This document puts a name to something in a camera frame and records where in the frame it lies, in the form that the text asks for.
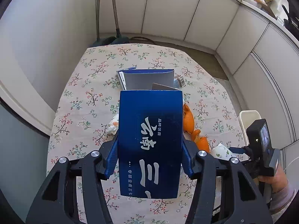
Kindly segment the person right hand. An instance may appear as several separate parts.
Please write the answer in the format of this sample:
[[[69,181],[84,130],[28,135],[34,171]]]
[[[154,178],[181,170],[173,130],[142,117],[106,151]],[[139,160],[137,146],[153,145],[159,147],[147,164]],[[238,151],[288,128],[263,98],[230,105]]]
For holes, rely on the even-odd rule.
[[[283,190],[287,184],[288,179],[284,173],[281,166],[277,168],[276,174],[274,176],[258,176],[258,180],[264,183],[268,183],[272,187],[273,193],[278,193]]]

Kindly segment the grey sleeve forearm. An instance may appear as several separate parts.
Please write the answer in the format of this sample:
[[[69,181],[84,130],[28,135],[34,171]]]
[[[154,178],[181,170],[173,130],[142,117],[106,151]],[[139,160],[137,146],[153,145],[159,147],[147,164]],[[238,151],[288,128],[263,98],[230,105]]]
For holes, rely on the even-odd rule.
[[[287,182],[285,188],[277,193],[272,194],[270,213],[273,223],[276,223],[283,215],[288,206],[291,204],[292,200],[295,198],[296,193],[296,189],[289,182]]]

